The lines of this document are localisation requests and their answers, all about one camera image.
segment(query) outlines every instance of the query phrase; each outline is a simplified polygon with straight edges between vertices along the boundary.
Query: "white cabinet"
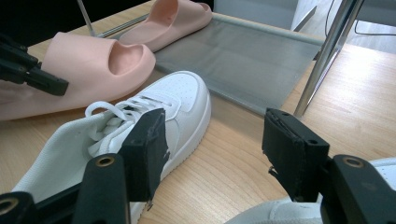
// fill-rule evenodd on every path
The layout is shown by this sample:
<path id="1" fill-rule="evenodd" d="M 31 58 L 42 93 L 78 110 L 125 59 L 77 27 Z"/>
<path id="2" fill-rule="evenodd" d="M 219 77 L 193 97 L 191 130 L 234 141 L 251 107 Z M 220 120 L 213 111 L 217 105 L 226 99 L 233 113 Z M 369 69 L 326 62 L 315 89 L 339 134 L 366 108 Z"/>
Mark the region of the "white cabinet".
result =
<path id="1" fill-rule="evenodd" d="M 215 0 L 220 14 L 288 30 L 300 30 L 315 13 L 318 0 Z"/>

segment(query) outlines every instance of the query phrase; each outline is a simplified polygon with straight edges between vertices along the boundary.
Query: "sneaker sole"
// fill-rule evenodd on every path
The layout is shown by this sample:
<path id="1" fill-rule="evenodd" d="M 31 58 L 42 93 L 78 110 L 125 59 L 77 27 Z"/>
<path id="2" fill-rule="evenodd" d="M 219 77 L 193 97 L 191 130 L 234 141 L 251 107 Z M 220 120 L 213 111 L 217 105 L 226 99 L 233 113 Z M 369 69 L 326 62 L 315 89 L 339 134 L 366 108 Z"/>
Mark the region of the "sneaker sole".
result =
<path id="1" fill-rule="evenodd" d="M 184 160 L 186 160 L 192 152 L 198 148 L 204 134 L 206 132 L 207 126 L 209 125 L 211 116 L 211 104 L 210 95 L 207 95 L 206 107 L 203 118 L 198 124 L 197 129 L 191 135 L 187 143 L 177 152 L 175 157 L 163 167 L 163 173 L 161 174 L 161 180 L 163 180 L 167 175 L 169 175 L 173 170 L 175 170 Z M 131 211 L 131 224 L 137 224 L 146 203 L 130 203 Z"/>

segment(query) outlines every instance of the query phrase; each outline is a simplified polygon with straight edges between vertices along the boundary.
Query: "black bracket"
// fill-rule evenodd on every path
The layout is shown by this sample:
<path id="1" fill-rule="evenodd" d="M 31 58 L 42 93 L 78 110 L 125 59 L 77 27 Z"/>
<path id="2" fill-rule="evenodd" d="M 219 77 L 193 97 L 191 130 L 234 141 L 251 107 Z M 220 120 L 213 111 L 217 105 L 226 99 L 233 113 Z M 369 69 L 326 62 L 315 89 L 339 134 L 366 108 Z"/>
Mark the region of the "black bracket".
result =
<path id="1" fill-rule="evenodd" d="M 38 59 L 27 53 L 27 48 L 0 34 L 0 79 L 15 84 L 32 86 L 52 95 L 66 93 L 68 82 L 41 70 Z"/>
<path id="2" fill-rule="evenodd" d="M 267 109 L 262 151 L 273 175 L 295 202 L 323 195 L 324 223 L 396 223 L 396 192 L 361 158 L 328 157 L 330 145 L 294 116 Z"/>
<path id="3" fill-rule="evenodd" d="M 27 192 L 0 195 L 0 223 L 130 223 L 128 202 L 153 200 L 168 159 L 165 111 L 149 111 L 118 154 L 87 163 L 81 183 L 36 204 Z"/>

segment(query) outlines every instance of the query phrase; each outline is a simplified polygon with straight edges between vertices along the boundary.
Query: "sneaker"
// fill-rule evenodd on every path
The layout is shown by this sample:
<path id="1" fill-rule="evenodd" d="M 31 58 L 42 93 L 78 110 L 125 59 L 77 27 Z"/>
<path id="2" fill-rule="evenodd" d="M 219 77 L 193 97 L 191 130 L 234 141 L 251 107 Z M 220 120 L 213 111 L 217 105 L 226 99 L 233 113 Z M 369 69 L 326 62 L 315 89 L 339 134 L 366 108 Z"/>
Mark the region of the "sneaker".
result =
<path id="1" fill-rule="evenodd" d="M 396 158 L 370 161 L 389 186 L 396 190 Z M 226 224 L 316 224 L 323 223 L 321 197 L 317 203 L 294 203 L 291 199 L 261 203 L 233 217 Z"/>
<path id="2" fill-rule="evenodd" d="M 97 108 L 107 111 L 93 115 Z M 117 153 L 142 114 L 157 108 L 165 110 L 170 151 L 161 176 L 165 178 L 197 148 L 210 120 L 209 91 L 192 72 L 163 77 L 116 105 L 89 105 L 86 118 L 67 122 L 54 133 L 13 191 L 29 192 L 38 203 L 80 183 L 90 159 Z M 137 223 L 144 206 L 145 203 L 130 204 L 132 223 Z"/>

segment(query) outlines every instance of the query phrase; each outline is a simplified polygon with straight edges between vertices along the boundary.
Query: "gray mesh fabric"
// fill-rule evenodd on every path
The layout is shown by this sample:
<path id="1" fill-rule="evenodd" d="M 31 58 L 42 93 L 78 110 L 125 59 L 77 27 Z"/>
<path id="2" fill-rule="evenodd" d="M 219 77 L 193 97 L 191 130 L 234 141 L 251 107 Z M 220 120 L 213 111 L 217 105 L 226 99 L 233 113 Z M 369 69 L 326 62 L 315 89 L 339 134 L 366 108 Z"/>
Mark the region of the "gray mesh fabric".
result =
<path id="1" fill-rule="evenodd" d="M 189 70 L 213 92 L 256 113 L 280 108 L 321 40 L 287 30 L 214 15 L 206 28 L 155 53 L 157 69 Z"/>

